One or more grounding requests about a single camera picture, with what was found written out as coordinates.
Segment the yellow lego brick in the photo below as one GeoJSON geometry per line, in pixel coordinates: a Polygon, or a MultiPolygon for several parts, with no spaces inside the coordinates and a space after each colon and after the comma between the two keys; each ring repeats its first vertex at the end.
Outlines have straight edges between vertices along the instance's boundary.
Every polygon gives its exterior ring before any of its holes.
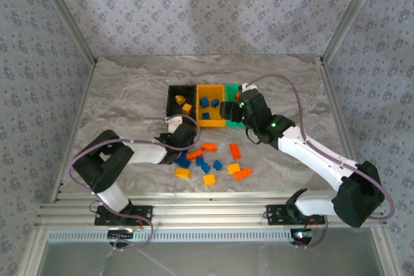
{"type": "Polygon", "coordinates": [[[186,168],[177,167],[175,169],[174,176],[188,179],[191,176],[191,171],[186,168]]]}
{"type": "Polygon", "coordinates": [[[182,106],[182,113],[187,114],[188,116],[191,114],[191,110],[193,110],[193,106],[188,103],[185,103],[184,106],[182,106]]]}
{"type": "Polygon", "coordinates": [[[186,99],[184,97],[182,97],[181,95],[176,95],[175,97],[175,101],[179,104],[182,105],[183,103],[186,102],[186,99]]]}
{"type": "Polygon", "coordinates": [[[228,170],[229,175],[234,175],[236,174],[236,172],[240,171],[240,164],[239,163],[230,164],[227,167],[227,170],[228,170]]]}
{"type": "Polygon", "coordinates": [[[204,184],[206,187],[212,186],[215,184],[215,176],[213,174],[208,174],[204,176],[204,184]]]}

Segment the vent grille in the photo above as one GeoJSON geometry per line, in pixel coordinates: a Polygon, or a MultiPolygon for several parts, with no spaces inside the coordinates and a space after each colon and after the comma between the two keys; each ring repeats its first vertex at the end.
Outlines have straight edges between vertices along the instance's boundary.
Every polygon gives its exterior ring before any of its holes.
{"type": "MultiPolygon", "coordinates": [[[[145,241],[149,231],[134,232],[133,241],[145,241]]],[[[165,229],[152,242],[277,242],[292,240],[289,229],[165,229]]],[[[51,230],[49,242],[107,242],[103,230],[51,230]]]]}

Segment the patterned wallpaper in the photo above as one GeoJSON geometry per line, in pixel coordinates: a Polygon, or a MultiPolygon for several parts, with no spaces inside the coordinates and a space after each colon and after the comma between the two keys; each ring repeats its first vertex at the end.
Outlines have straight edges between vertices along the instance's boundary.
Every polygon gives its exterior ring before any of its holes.
{"type": "Polygon", "coordinates": [[[95,56],[321,55],[349,0],[65,0],[95,56]]]}
{"type": "Polygon", "coordinates": [[[58,177],[89,66],[49,0],[0,0],[0,275],[58,177]]]}
{"type": "Polygon", "coordinates": [[[329,68],[360,160],[373,161],[397,207],[389,221],[414,275],[414,0],[367,0],[329,68]]]}

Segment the blue lego brick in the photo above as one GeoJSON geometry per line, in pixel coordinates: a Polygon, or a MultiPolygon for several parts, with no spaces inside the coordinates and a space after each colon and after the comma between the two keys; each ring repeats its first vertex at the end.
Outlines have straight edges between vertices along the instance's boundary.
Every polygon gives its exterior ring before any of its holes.
{"type": "Polygon", "coordinates": [[[213,167],[215,168],[216,171],[220,171],[223,168],[223,165],[220,161],[216,160],[213,163],[213,167]]]}
{"type": "Polygon", "coordinates": [[[204,158],[202,156],[195,159],[195,165],[201,166],[202,164],[204,164],[204,158]]]}
{"type": "Polygon", "coordinates": [[[201,108],[207,108],[210,104],[207,97],[203,97],[200,99],[201,108]]]}
{"type": "Polygon", "coordinates": [[[182,168],[189,168],[191,165],[191,162],[187,160],[184,156],[180,156],[175,160],[175,163],[182,167],[182,168]]]}
{"type": "Polygon", "coordinates": [[[201,169],[205,172],[208,173],[210,171],[210,166],[207,163],[203,163],[201,165],[201,169]]]}
{"type": "Polygon", "coordinates": [[[220,104],[220,101],[217,98],[212,100],[212,107],[216,108],[220,104]]]}

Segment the marble surface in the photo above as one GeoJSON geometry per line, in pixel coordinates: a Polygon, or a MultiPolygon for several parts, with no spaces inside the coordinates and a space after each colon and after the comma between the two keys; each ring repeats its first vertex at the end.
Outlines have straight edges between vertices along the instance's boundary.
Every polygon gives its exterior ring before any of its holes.
{"type": "MultiPolygon", "coordinates": [[[[82,113],[72,155],[105,129],[130,138],[152,139],[166,132],[168,85],[244,83],[262,74],[277,72],[290,78],[299,90],[307,133],[341,153],[328,99],[312,56],[137,56],[100,58],[82,113]]],[[[258,83],[273,113],[298,122],[298,106],[290,87],[276,78],[258,83]]],[[[236,182],[226,171],[214,172],[217,183],[205,187],[203,171],[192,164],[189,180],[175,178],[173,165],[129,164],[118,181],[127,193],[200,191],[295,191],[301,187],[327,189],[315,172],[287,154],[267,145],[254,145],[243,128],[203,128],[202,142],[214,142],[217,153],[205,160],[232,163],[228,144],[239,144],[241,167],[251,167],[250,177],[236,182]]],[[[64,177],[65,193],[84,191],[64,177]]]]}

